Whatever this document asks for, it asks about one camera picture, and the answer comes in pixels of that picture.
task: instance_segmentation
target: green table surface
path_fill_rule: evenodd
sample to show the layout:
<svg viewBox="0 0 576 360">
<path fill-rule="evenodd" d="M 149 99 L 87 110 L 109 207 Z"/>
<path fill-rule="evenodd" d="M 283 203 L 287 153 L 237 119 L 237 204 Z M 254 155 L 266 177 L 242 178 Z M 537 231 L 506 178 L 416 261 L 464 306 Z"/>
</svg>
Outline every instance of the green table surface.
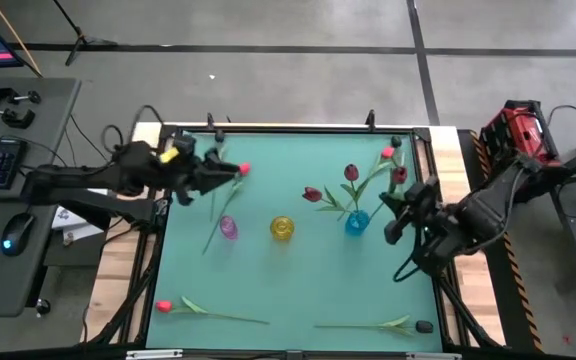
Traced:
<svg viewBox="0 0 576 360">
<path fill-rule="evenodd" d="M 198 154 L 213 146 L 212 135 L 196 135 Z M 250 173 L 225 214 L 234 218 L 239 237 L 226 239 L 217 229 L 202 250 L 217 219 L 210 221 L 211 195 L 189 207 L 173 204 L 166 229 L 155 301 L 181 304 L 185 296 L 215 313 L 249 317 L 269 325 L 194 314 L 164 314 L 152 309 L 148 348 L 423 351 L 440 352 L 437 304 L 430 277 L 418 272 L 394 283 L 394 271 L 410 255 L 413 229 L 396 246 L 384 240 L 384 226 L 394 217 L 386 208 L 373 218 L 361 237 L 344 232 L 346 217 L 318 212 L 326 205 L 302 198 L 305 186 L 324 186 L 344 205 L 350 196 L 340 187 L 352 163 L 361 182 L 390 135 L 229 134 L 225 160 L 248 162 Z M 417 179 L 412 142 L 402 136 L 409 177 Z M 360 199 L 369 214 L 387 189 L 388 173 L 374 178 Z M 215 218 L 231 184 L 217 189 Z M 288 216 L 295 232 L 288 242 L 272 238 L 270 223 Z M 413 337 L 365 329 L 325 329 L 317 324 L 378 324 L 410 315 L 434 324 L 432 334 Z"/>
</svg>

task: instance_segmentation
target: black desk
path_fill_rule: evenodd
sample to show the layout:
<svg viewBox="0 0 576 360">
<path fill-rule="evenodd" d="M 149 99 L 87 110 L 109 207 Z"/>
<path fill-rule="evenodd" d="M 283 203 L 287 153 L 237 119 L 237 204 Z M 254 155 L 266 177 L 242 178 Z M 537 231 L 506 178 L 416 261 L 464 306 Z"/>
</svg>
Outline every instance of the black desk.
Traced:
<svg viewBox="0 0 576 360">
<path fill-rule="evenodd" d="M 81 83 L 74 79 L 24 79 L 0 78 L 0 87 L 12 87 L 23 94 L 28 90 L 39 92 L 42 103 L 39 105 L 22 103 L 15 110 L 24 113 L 31 108 L 36 113 L 33 124 L 26 130 L 11 129 L 0 120 L 0 137 L 14 135 L 23 137 L 56 151 L 63 136 L 68 117 L 77 98 Z M 2 102 L 0 108 L 11 107 Z M 23 163 L 29 166 L 52 163 L 54 155 L 33 144 Z M 17 199 L 24 179 L 18 175 L 10 191 L 0 190 L 0 237 L 5 224 L 15 214 L 26 211 L 27 205 Z M 35 276 L 46 250 L 55 206 L 33 207 L 30 212 L 36 216 L 26 250 L 17 257 L 7 257 L 0 250 L 0 316 L 19 315 L 31 292 Z"/>
</svg>

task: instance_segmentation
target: blue vase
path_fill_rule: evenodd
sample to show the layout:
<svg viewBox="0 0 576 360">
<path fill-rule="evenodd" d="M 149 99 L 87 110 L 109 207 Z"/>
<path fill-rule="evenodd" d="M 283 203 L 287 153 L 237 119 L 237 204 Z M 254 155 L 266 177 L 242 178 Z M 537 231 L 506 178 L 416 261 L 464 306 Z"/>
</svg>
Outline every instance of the blue vase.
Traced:
<svg viewBox="0 0 576 360">
<path fill-rule="evenodd" d="M 346 234 L 360 236 L 370 224 L 370 216 L 363 210 L 353 211 L 346 220 Z"/>
</svg>

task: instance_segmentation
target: gray floor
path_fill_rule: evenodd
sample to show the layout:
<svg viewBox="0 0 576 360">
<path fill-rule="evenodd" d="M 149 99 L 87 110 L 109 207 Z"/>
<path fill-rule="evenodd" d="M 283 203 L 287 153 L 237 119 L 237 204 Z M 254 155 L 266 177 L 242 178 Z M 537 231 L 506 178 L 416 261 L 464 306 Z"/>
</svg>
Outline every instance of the gray floor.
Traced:
<svg viewBox="0 0 576 360">
<path fill-rule="evenodd" d="M 62 3 L 89 34 L 122 44 L 415 45 L 406 0 Z M 0 0 L 0 7 L 24 41 L 74 39 L 51 1 Z M 576 1 L 417 0 L 416 8 L 427 48 L 576 49 Z M 1 21 L 0 31 L 12 40 Z M 576 105 L 576 56 L 505 54 L 428 56 L 442 125 L 478 129 L 507 99 L 541 100 L 545 111 L 562 103 Z M 156 106 L 169 121 L 204 120 L 211 111 L 217 119 L 228 115 L 241 122 L 360 123 L 375 109 L 379 123 L 429 124 L 416 55 L 102 52 L 83 53 L 68 68 L 63 65 L 66 53 L 36 51 L 34 56 L 44 75 L 84 81 L 75 115 L 96 143 L 106 124 L 127 132 L 134 111 L 144 103 Z M 11 69 L 0 75 L 32 73 Z M 560 152 L 571 154 L 576 113 L 557 113 L 551 131 Z M 101 163 L 72 127 L 70 134 L 80 162 Z M 70 157 L 65 146 L 60 153 Z M 574 247 L 549 198 L 519 207 L 516 214 L 511 235 L 544 348 L 576 355 L 576 293 L 561 295 L 554 287 L 576 272 L 570 256 Z M 50 316 L 0 319 L 0 350 L 78 340 L 94 270 L 61 274 L 44 289 L 55 299 Z"/>
</svg>

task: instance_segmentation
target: computer mouse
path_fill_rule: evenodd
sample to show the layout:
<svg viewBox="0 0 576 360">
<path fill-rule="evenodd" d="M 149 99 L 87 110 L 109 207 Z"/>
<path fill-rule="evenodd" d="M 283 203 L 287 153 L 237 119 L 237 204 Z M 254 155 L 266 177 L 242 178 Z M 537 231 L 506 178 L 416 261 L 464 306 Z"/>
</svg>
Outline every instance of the computer mouse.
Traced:
<svg viewBox="0 0 576 360">
<path fill-rule="evenodd" d="M 17 214 L 8 220 L 1 235 L 1 252 L 4 255 L 17 256 L 24 251 L 34 221 L 35 217 L 28 213 Z"/>
</svg>

